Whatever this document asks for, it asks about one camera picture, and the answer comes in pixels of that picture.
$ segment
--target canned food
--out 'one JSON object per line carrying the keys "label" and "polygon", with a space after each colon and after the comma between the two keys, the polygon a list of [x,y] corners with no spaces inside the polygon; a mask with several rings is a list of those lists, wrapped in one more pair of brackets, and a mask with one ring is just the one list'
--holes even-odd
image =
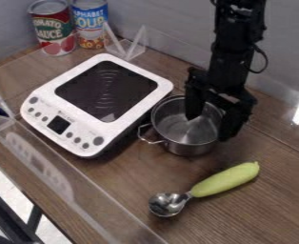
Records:
{"label": "canned food", "polygon": [[74,33],[70,23],[69,8],[65,0],[39,0],[27,12],[42,51],[53,56],[70,53],[74,49]]}
{"label": "canned food", "polygon": [[102,23],[108,21],[106,0],[73,0],[71,12],[78,45],[85,49],[104,47]]}

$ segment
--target red can label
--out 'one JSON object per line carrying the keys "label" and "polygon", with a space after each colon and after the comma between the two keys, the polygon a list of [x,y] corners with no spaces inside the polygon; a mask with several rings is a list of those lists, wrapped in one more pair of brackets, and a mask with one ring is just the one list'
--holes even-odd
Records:
{"label": "red can label", "polygon": [[71,52],[74,49],[74,35],[67,8],[54,14],[31,15],[42,51],[54,56]]}

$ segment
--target yellow handle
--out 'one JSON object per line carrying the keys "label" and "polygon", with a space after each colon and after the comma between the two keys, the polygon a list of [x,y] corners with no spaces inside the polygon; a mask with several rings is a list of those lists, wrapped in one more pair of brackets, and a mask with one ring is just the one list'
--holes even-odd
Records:
{"label": "yellow handle", "polygon": [[190,194],[194,197],[204,197],[221,193],[250,181],[257,176],[257,173],[257,162],[242,163],[201,181],[192,188]]}

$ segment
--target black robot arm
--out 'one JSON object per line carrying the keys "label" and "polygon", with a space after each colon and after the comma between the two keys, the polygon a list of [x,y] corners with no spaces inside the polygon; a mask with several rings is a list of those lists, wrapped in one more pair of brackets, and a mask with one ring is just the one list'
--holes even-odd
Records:
{"label": "black robot arm", "polygon": [[[200,116],[205,102],[222,109],[225,115],[218,139],[225,141],[236,136],[257,103],[244,85],[249,71],[260,73],[268,65],[266,55],[256,44],[262,39],[265,31],[265,0],[210,2],[216,6],[216,40],[212,44],[208,71],[189,69],[185,83],[185,115],[189,120]],[[265,60],[265,65],[258,71],[250,68],[256,52]]]}

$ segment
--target cooktop button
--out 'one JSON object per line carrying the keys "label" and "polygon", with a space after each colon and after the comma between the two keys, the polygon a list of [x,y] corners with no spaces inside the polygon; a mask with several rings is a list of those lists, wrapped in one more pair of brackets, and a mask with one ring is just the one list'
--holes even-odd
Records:
{"label": "cooktop button", "polygon": [[83,143],[83,144],[82,144],[82,148],[83,148],[83,149],[87,149],[89,147],[90,147],[89,143]]}
{"label": "cooktop button", "polygon": [[81,138],[79,137],[75,137],[74,140],[73,140],[74,143],[79,143],[81,142]]}
{"label": "cooktop button", "polygon": [[96,146],[100,146],[104,142],[104,138],[101,136],[96,137],[94,140],[93,140],[93,144]]}
{"label": "cooktop button", "polygon": [[30,98],[29,103],[30,104],[35,104],[38,102],[38,100],[39,99],[34,96],[34,97]]}

